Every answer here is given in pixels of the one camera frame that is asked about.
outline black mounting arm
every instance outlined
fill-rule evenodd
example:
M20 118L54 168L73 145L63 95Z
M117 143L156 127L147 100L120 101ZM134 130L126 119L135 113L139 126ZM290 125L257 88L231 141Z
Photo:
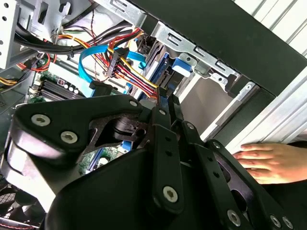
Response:
M167 98L161 88L157 94L152 110L128 95L16 110L1 169L16 186L22 177L43 178L49 187L62 183L52 189L56 198L46 230L293 229L281 207L218 141L201 141L196 127L184 121L178 98ZM63 182L83 154L122 140L133 141L133 150ZM22 168L14 164L16 154L26 158ZM50 178L60 172L64 177Z

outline finger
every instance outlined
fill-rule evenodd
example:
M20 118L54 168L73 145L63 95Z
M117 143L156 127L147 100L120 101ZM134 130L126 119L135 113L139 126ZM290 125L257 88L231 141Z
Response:
M236 159L272 159L274 157L273 151L244 151L237 152L234 155Z
M241 145L241 149L243 151L254 151L254 150L263 150L263 151L271 151L274 149L276 144L246 144Z
M270 181L265 181L265 180L257 180L256 181L259 183L259 184L271 184Z
M239 159L239 163L246 169L270 169L269 161L267 159Z
M272 172L267 169L247 169L247 171L256 180L269 180L272 178Z

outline connector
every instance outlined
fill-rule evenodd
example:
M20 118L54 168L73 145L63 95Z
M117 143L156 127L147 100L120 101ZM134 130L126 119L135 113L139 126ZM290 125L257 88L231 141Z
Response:
M128 56L128 53L129 53L129 48L118 48L118 49L114 50L109 69L107 70L107 73L106 73L107 77L110 77L110 78L114 77L113 72L114 72L114 69L117 66L120 58L126 59L127 56Z

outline screw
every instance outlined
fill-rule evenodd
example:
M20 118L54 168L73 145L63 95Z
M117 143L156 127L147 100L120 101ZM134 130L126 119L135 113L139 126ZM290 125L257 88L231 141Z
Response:
M282 225L280 224L279 220L278 220L275 216L271 215L270 218L271 218L271 221L273 222L273 224L274 224L276 227L280 228L280 227L282 226Z
M77 142L78 136L73 132L65 131L61 133L61 139L67 144L73 144Z
M202 75L202 73L199 70L195 69L194 71L195 71L195 73Z
M35 114L31 117L31 121L33 124L37 126L47 126L50 124L50 118L43 114Z
M178 201L178 194L176 190L170 186L165 186L163 188L163 195L171 203L175 203Z
M288 220L287 217L283 217L284 223L287 225L288 228L293 229L292 223Z
M219 143L217 143L217 142L213 142L213 145L214 145L214 147L216 147L217 149L220 149L220 148L221 148L221 146L220 146Z
M131 104L132 106L134 106L134 107L138 106L138 104L137 104L136 102L134 102L134 101L130 101L130 104Z
M194 129L194 126L193 126L191 123L187 123L187 126L188 126L190 129Z
M159 112L163 115L166 115L166 112L164 112L162 109L159 109Z
M237 215L237 213L234 210L228 210L227 211L227 216L229 218L229 220L236 225L237 227L239 227L241 225L241 220L240 217Z
M247 86L245 86L245 88L246 88L247 90L250 90L250 89L251 89L251 84L248 84Z

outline fan blade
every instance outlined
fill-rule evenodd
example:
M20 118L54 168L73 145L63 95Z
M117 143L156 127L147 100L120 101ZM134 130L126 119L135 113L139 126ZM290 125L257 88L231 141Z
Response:
M19 190L15 195L15 201L21 206L27 206L35 204L37 199L25 191Z
M5 214L7 214L10 206L14 203L13 200L11 201L7 201L5 203L0 204L0 216L5 216Z
M0 191L0 196L3 196L5 194L10 194L10 193L16 193L16 190L13 188L4 188Z
M24 214L23 207L17 207L11 212L9 219L25 222L28 220L28 217Z

